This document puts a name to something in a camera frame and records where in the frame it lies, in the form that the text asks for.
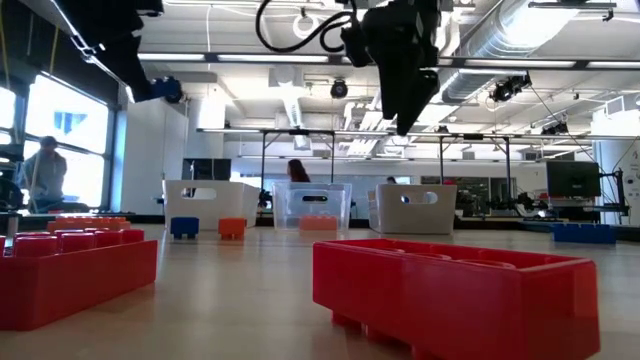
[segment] floor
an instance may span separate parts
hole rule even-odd
[[[163,237],[160,226],[146,230],[148,238]],[[352,230],[340,236],[371,237],[378,235]],[[252,229],[242,243],[215,238],[161,242],[155,286],[32,332],[0,332],[0,359],[410,359],[408,349],[371,344],[333,327],[329,311],[311,301],[311,244],[335,240],[335,234]],[[508,231],[395,238],[592,258],[602,330],[602,351],[592,359],[638,359],[638,245],[555,245],[548,234]]]

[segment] ceiling light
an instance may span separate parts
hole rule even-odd
[[[467,59],[467,66],[487,66],[487,67],[518,67],[518,68],[570,68],[576,64],[575,61],[561,60],[517,60],[517,59]]]
[[[336,131],[336,135],[352,135],[352,136],[389,136],[391,133],[386,131]]]
[[[322,64],[322,63],[328,63],[329,57],[326,55],[222,54],[222,55],[218,55],[218,61],[220,62]]]
[[[198,131],[223,134],[259,134],[259,129],[198,129]]]
[[[262,159],[261,155],[238,155],[241,159]],[[265,159],[284,159],[284,156],[264,156]]]
[[[438,59],[438,66],[449,66],[453,64],[453,59]]]
[[[640,61],[591,61],[587,65],[587,68],[640,68]]]
[[[140,53],[142,61],[204,61],[204,54]]]
[[[409,159],[407,159],[407,158],[387,158],[387,157],[367,158],[367,160],[373,160],[373,161],[409,161]]]

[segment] orange lego block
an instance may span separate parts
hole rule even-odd
[[[338,218],[335,216],[306,215],[300,218],[300,230],[338,231]]]
[[[247,225],[245,218],[225,218],[218,220],[218,234],[222,239],[242,239]]]

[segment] red lego block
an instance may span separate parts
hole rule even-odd
[[[338,218],[335,216],[305,215],[300,217],[300,230],[338,231]]]
[[[24,232],[24,233],[16,233],[14,235],[14,239],[19,239],[23,237],[50,237],[51,234],[44,231],[36,231],[36,232]]]
[[[49,221],[47,231],[53,234],[56,230],[70,229],[108,229],[126,230],[131,228],[131,223],[122,217],[59,217],[55,221]]]
[[[122,243],[131,244],[135,242],[144,241],[144,230],[140,229],[126,229],[122,230]]]
[[[39,258],[0,257],[6,290],[0,330],[32,330],[152,284],[157,253],[156,241],[144,241]]]
[[[218,220],[218,234],[222,239],[242,239],[247,225],[245,218],[224,218]]]
[[[24,236],[15,240],[13,245],[13,256],[20,258],[50,256],[56,254],[58,249],[58,238],[55,236]]]
[[[96,248],[122,244],[122,232],[120,231],[97,231],[95,236]]]
[[[96,237],[91,233],[62,234],[60,240],[61,253],[90,250],[96,247]]]
[[[600,350],[589,259],[385,239],[316,243],[313,300],[414,359],[582,360]]]

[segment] white storage bin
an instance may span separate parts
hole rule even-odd
[[[165,180],[164,213],[167,229],[171,218],[197,217],[200,231],[218,230],[218,220],[228,217],[247,219],[247,227],[256,225],[260,189],[242,183],[215,180]],[[185,197],[186,189],[195,189]]]
[[[380,184],[369,193],[369,226],[383,234],[451,234],[457,189]]]
[[[273,214],[277,230],[297,230],[305,216],[334,216],[338,230],[349,228],[351,184],[280,182],[273,184]]]

